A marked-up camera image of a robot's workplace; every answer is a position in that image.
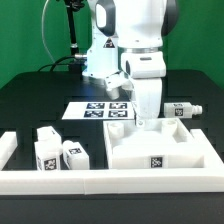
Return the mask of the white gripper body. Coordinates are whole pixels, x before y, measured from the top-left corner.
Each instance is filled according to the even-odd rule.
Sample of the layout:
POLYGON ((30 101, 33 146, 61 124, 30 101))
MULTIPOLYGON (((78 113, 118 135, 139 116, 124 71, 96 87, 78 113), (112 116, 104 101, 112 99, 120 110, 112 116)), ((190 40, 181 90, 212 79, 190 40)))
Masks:
POLYGON ((122 53, 121 68, 133 86, 131 101, 136 116, 141 120, 156 119, 160 112, 162 78, 166 76, 163 53, 122 53))

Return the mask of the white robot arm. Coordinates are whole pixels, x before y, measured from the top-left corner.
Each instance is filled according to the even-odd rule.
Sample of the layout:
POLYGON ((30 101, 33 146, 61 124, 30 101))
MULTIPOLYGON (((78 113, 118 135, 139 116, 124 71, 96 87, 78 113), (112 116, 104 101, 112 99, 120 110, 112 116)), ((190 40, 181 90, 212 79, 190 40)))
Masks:
POLYGON ((130 93, 136 124, 160 113, 166 76, 162 37, 175 26, 176 0, 87 0, 92 44, 83 78, 106 88, 110 98, 130 93))

